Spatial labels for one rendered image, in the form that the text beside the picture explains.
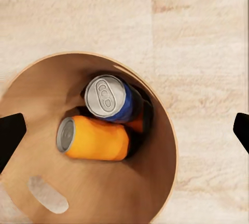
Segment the can of soda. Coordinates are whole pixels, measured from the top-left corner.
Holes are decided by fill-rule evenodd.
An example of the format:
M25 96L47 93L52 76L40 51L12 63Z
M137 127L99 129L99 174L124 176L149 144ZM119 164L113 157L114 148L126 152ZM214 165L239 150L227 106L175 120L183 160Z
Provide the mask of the can of soda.
M85 103L100 120L111 122L134 122L143 111L140 93L116 75L95 77L86 89Z
M92 112L93 116L95 116ZM57 147L77 159L121 161L130 152L133 131L126 126L83 115L66 117L58 127Z
M96 118L91 113L89 117ZM150 130L151 125L151 104L148 100L143 100L143 111L138 119L131 123L118 123L126 126L130 131L135 133L146 133Z

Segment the trash can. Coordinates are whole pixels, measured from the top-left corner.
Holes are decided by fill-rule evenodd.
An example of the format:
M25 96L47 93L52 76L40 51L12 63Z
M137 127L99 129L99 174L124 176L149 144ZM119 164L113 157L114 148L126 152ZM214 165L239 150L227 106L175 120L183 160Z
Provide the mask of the trash can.
M57 147L66 117L90 112L86 89L100 75L116 75L151 104L146 133L131 133L132 146L121 161L77 159ZM26 133L0 174L21 213L34 224L151 224L167 205L178 172L176 131L152 86L125 64L105 55L66 51L29 64L0 98L0 119L22 113ZM68 208L56 214L30 192L40 176Z

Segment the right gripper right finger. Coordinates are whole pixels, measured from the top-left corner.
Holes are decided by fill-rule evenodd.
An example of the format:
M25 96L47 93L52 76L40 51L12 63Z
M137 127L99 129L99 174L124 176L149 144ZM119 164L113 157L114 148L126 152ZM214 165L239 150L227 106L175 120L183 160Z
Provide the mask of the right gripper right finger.
M249 154L249 115L244 113L237 113L233 125L233 132L241 141L246 151Z

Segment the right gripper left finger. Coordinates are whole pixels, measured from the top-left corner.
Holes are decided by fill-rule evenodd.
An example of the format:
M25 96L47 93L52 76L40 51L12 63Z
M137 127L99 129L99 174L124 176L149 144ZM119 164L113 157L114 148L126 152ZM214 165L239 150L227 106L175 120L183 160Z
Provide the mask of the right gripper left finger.
M0 174L26 133L22 113L0 119Z

